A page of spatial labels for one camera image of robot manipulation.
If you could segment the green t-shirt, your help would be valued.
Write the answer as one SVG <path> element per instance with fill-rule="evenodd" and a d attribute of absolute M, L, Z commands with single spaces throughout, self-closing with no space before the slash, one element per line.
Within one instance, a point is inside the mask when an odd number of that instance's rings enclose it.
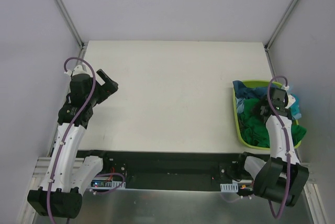
<path fill-rule="evenodd" d="M 257 98 L 235 98 L 238 126 L 242 140 L 253 147 L 269 148 L 268 130 L 262 120 L 252 113 L 252 109 L 260 101 Z"/>

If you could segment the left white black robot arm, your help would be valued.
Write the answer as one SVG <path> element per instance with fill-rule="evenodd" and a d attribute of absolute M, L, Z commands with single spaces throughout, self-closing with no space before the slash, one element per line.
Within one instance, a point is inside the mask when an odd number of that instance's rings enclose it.
<path fill-rule="evenodd" d="M 41 184 L 31 189 L 27 201 L 41 216 L 74 219 L 93 178 L 106 176 L 111 164 L 99 155 L 89 155 L 73 170 L 80 142 L 93 116 L 93 108 L 117 92 L 118 84 L 102 69 L 89 74 L 82 65 L 70 73 L 70 91 L 58 112 L 53 153 Z"/>

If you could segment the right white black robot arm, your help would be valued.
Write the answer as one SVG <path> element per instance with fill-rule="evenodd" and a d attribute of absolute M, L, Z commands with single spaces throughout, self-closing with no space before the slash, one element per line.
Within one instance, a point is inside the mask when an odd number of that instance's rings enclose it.
<path fill-rule="evenodd" d="M 270 157 L 265 161 L 252 153 L 242 153 L 236 175 L 244 180 L 253 179 L 255 196 L 293 207 L 308 181 L 309 170 L 296 155 L 292 116 L 287 104 L 287 92 L 270 87 L 253 108 L 269 134 Z"/>

